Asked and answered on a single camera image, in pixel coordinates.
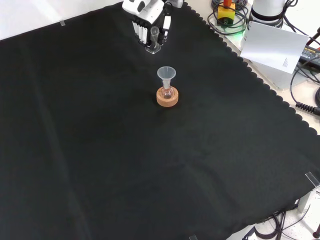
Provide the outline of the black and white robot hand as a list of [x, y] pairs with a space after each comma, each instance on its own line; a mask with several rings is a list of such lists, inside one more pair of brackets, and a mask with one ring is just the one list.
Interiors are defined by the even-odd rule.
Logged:
[[135, 37], [155, 54], [167, 41], [171, 26], [172, 4], [164, 0], [125, 0], [122, 9], [132, 16]]

